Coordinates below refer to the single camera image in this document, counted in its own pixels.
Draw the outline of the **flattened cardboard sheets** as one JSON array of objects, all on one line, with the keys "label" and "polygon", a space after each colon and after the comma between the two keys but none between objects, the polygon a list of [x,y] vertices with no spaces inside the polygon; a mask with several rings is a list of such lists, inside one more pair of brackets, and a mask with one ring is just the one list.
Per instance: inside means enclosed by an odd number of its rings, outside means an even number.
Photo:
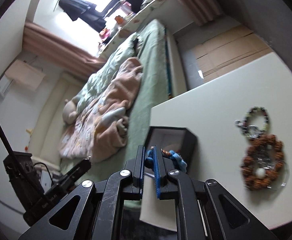
[{"label": "flattened cardboard sheets", "polygon": [[203,82],[209,82],[244,66],[273,50],[244,25],[197,45],[194,56]]}]

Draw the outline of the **covered air conditioner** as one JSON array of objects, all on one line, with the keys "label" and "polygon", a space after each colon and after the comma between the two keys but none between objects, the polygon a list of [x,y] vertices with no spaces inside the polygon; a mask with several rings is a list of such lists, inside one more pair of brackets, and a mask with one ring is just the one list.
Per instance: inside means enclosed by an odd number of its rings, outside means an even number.
[{"label": "covered air conditioner", "polygon": [[45,76],[43,71],[24,61],[15,60],[0,79],[0,94],[5,97],[13,83],[34,92]]}]

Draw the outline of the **pink curtain left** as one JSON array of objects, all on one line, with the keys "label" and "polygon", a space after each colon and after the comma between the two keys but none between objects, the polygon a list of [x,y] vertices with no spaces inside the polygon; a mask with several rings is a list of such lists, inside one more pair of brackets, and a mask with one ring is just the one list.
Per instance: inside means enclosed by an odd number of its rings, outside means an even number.
[{"label": "pink curtain left", "polygon": [[106,63],[104,59],[28,21],[23,29],[22,48],[82,79],[88,79]]}]

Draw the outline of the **light green quilt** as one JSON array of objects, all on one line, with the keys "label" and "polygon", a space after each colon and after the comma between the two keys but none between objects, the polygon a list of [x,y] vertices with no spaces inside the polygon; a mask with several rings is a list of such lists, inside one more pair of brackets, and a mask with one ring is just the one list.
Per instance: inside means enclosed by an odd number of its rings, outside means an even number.
[{"label": "light green quilt", "polygon": [[74,97],[77,99],[77,113],[83,110],[100,96],[116,77],[120,66],[130,57],[135,57],[143,40],[140,34],[133,33],[112,53],[105,65],[93,73],[81,91]]}]

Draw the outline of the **pink fleece blanket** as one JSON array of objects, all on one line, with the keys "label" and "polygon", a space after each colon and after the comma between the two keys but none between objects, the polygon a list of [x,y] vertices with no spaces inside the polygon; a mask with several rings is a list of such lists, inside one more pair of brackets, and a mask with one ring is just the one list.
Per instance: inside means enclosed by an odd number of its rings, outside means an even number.
[{"label": "pink fleece blanket", "polygon": [[129,117],[139,93],[143,66],[131,57],[120,67],[107,89],[66,129],[58,149],[62,158],[90,158],[100,163],[116,154],[128,140]]}]

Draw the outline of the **green bed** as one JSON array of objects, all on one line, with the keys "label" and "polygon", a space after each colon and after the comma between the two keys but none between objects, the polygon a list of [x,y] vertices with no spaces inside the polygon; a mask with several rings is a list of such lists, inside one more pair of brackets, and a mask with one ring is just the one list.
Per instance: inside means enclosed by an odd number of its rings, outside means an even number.
[{"label": "green bed", "polygon": [[[132,107],[126,112],[129,117],[128,140],[116,154],[100,163],[91,163],[87,178],[103,180],[113,172],[125,166],[127,160],[136,156],[137,148],[147,137],[152,107],[159,105],[174,95],[173,81],[171,79],[171,66],[169,62],[170,33],[158,20],[151,21],[138,34],[143,44],[137,50],[136,58],[143,66],[143,75],[139,93]],[[68,172],[81,159],[67,159],[61,157],[61,171]]]}]

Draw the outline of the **blue tassel bead jewelry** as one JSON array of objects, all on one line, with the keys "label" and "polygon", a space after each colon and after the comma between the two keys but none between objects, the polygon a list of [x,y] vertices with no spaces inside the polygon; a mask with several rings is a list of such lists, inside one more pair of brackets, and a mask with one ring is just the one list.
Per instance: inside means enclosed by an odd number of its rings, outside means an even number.
[{"label": "blue tassel bead jewelry", "polygon": [[[169,150],[165,151],[161,149],[162,156],[166,159],[170,159],[173,162],[174,168],[185,172],[187,168],[187,163],[183,160],[183,158],[175,151]],[[145,158],[144,165],[147,168],[150,168],[153,170],[153,164],[154,164],[154,147],[152,147],[150,150],[147,151],[147,157]]]}]

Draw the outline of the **black hanging garment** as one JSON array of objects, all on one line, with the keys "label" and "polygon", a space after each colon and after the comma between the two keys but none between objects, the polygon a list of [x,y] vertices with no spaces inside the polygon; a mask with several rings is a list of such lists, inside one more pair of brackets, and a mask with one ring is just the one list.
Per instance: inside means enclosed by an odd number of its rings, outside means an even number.
[{"label": "black hanging garment", "polygon": [[80,18],[98,33],[106,26],[103,15],[96,11],[96,5],[93,3],[84,0],[59,0],[59,7],[72,21]]}]

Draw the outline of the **black open jewelry box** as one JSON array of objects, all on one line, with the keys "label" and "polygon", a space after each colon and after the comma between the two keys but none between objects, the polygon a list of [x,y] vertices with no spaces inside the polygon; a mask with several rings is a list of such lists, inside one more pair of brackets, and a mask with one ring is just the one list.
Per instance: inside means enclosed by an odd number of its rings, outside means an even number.
[{"label": "black open jewelry box", "polygon": [[145,144],[146,154],[153,146],[165,151],[177,152],[187,163],[186,173],[190,171],[191,160],[197,147],[197,136],[187,128],[151,126]]}]

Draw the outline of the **beige plush toy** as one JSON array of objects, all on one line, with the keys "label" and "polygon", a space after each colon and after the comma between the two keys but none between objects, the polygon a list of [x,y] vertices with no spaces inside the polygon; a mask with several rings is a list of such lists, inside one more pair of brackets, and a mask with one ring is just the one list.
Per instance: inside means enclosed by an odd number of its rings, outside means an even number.
[{"label": "beige plush toy", "polygon": [[77,104],[73,100],[65,100],[65,106],[62,111],[62,119],[64,123],[71,125],[78,117]]}]

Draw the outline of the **floral windowsill cushion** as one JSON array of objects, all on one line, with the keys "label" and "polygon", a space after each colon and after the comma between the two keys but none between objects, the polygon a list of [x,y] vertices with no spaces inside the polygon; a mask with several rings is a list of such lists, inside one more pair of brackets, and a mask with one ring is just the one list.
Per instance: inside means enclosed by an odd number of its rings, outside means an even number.
[{"label": "floral windowsill cushion", "polygon": [[131,34],[135,33],[146,18],[166,0],[148,0],[145,6],[137,13],[129,15],[123,27],[115,32],[106,45],[102,45],[98,51],[98,58],[108,59],[110,55],[121,45]]}]

